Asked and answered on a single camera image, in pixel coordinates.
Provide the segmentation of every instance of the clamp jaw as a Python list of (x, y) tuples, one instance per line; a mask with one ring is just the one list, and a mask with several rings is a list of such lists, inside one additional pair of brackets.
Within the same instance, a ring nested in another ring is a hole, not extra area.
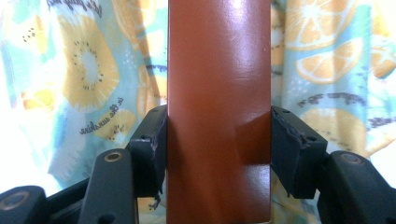
[[(0, 195), (0, 223), (138, 223), (137, 197), (159, 202), (166, 169), (166, 105), (148, 112), (125, 149), (96, 159), (92, 176), (46, 198), (25, 186)], [(312, 199), (326, 224), (396, 223), (396, 190), (374, 166), (327, 141), (288, 110), (272, 107), (271, 167), (288, 194)]]

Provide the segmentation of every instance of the metal screw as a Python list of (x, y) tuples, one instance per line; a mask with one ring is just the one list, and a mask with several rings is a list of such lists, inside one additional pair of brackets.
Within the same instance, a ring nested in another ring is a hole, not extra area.
[(350, 162), (350, 163), (354, 163), (354, 164), (361, 164), (361, 158), (353, 155), (353, 154), (349, 154), (349, 153), (343, 153), (341, 154), (341, 159), (343, 159), (344, 161)]

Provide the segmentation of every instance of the fabric backdrop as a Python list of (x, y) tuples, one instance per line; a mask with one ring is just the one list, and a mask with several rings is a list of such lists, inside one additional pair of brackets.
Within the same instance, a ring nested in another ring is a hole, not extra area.
[[(0, 192), (48, 195), (88, 177), (166, 104), (166, 0), (2, 0)], [(395, 33), (375, 0), (274, 0), (272, 104), (369, 158), (396, 138)], [(319, 223), (272, 176), (273, 223)], [(165, 195), (139, 199), (141, 223), (165, 222)]]

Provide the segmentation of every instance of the glossy wood surface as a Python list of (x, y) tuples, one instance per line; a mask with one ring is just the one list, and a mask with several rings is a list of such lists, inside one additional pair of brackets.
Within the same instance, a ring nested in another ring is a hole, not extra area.
[(270, 4), (170, 0), (167, 223), (270, 219)]

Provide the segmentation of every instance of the wooden board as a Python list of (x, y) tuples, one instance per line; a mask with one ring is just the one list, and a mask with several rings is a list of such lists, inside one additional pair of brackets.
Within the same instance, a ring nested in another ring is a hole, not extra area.
[(170, 0), (167, 223), (270, 219), (270, 3)]

